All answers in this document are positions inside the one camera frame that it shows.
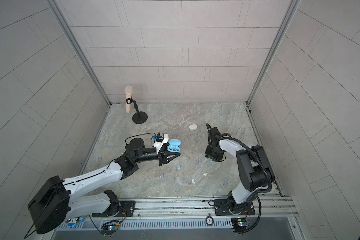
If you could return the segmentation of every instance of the marble floor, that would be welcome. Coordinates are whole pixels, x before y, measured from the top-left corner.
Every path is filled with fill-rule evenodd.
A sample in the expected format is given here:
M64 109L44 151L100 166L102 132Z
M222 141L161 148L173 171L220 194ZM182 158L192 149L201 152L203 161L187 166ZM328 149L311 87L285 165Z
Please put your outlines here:
M107 165L125 151L127 137L146 132L167 133L170 139L181 140L181 156L161 167L158 161L141 162L133 175L104 185L95 194L113 190L121 198L211 196L226 195L236 187L240 180L235 158L226 154L225 161L210 162L204 155L208 143L205 124L230 133L248 146L257 145L243 103L140 103L139 110L148 114L148 120L134 124L133 108L128 114L124 104L112 105L84 172ZM190 131L190 124L197 124L197 130ZM142 138L150 147L150 135Z

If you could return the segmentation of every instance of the metal frame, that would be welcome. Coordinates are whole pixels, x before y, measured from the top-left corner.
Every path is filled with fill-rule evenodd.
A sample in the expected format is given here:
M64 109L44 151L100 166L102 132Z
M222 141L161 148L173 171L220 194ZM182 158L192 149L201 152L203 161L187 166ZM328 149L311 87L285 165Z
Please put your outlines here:
M81 47L79 46L75 36L73 35L71 28L67 24L64 16L62 15L62 12L60 11L60 8L56 4L55 0L46 0L47 5L49 9L51 10L53 16L55 17L56 21L58 22L61 30L63 31L64 35L67 37L69 43L71 44L73 50L75 51L77 57L79 58L81 64L83 65L84 69L86 70L88 76L91 78L91 80L96 85L97 89L100 91L103 98L106 100L106 103L108 106L111 105L111 102L105 93L103 87L101 86L99 80L97 79L97 76L95 75L95 72L93 71L91 65L89 64L87 58L85 57Z
M281 25L279 27L279 30L276 34L275 39L273 40L273 43L271 45L271 48L269 49L268 55L263 63L263 66L261 67L260 74L257 77L256 82L254 83L253 89L250 93L250 97L248 98L247 105L250 105L253 101L254 95L259 88L259 85L261 81L263 80L265 73L267 72L267 69L269 67L269 64L271 63L271 60L273 56L276 53L277 48L279 47L281 40L283 39L283 36L288 28L289 23L291 22L291 19L296 12L296 9L298 7L298 3L300 0L291 0L288 9L284 15L283 21L281 22Z

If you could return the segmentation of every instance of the tiled wall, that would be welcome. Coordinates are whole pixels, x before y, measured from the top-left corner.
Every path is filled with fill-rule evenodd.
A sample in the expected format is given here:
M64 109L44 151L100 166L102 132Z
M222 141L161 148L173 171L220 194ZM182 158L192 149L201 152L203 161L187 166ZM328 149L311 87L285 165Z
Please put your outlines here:
M111 102L246 101L288 1L57 0Z
M302 0L250 107L310 239L357 239L360 0Z
M106 109L44 0L0 1L0 239L23 239L48 178L77 174Z

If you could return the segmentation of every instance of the cable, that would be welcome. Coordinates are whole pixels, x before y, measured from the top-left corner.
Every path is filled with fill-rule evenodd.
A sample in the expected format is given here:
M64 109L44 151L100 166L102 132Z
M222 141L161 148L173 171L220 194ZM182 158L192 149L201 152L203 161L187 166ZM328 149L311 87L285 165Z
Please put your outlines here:
M256 225L259 223L260 216L261 216L261 203L260 203L260 199L259 199L258 196L256 196L255 199L257 199L257 201L259 202L259 214L258 214L258 216L257 216L256 221L254 222L254 224L253 224L250 228L246 229L246 230L243 231L243 232L237 232L237 233L246 233L246 232L249 232L249 231L251 231L254 227L256 227Z
M95 226L95 228L97 229L97 231L98 231L101 235L103 235L103 233L97 228L97 226L95 225L95 223L92 221L91 215L88 214L88 216L89 216L89 218L91 219L91 222L93 223L93 225Z
M259 164L260 166L260 169L263 171L264 175L265 175L265 178L267 179L267 182L268 182L268 187L266 189L258 189L258 190L255 190L256 193L259 193L259 192L270 192L272 190L272 181L271 181L271 178L268 174L268 172L265 170L264 166L263 166L263 163L261 162L260 158L254 153L254 151L251 150L250 147L248 147L247 145L245 145L243 142L241 142L239 139L236 139L234 137L231 137L231 136L228 136L228 137L219 137L218 139L216 139L212 144L211 146L214 146L215 144L217 144L219 141L221 140L224 140L224 139L227 139L227 140L233 140L235 142L238 142L242 147L244 147L250 154L251 156L254 158L254 160Z
M137 136L141 136L141 135L147 135L147 134L153 134L156 137L156 134L154 132L147 132L147 133L143 133L143 134L139 134L139 135L135 135L135 136L131 136L131 137L137 137ZM131 137L127 137L125 139L125 145L127 145L127 139L131 138Z

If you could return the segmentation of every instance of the wire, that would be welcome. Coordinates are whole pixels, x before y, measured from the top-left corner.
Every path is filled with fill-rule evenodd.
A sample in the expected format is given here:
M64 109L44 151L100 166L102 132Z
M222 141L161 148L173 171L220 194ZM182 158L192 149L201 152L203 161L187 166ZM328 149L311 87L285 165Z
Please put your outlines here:
M138 134L138 135L131 136L131 137L137 137L137 136L147 135L147 134L153 134L153 135L156 137L156 134L155 134L154 132L147 132L147 133ZM131 138L131 137L127 137L127 138L125 139L125 145L127 145L127 139L129 139L129 138Z
M103 235L103 233L97 228L97 226L96 226L95 223L93 222L93 220L92 220L92 218L91 218L91 215L88 214L88 216L89 216L89 218L91 219L91 222L93 223L93 225L95 226L95 228L97 229L97 231L98 231L101 235Z

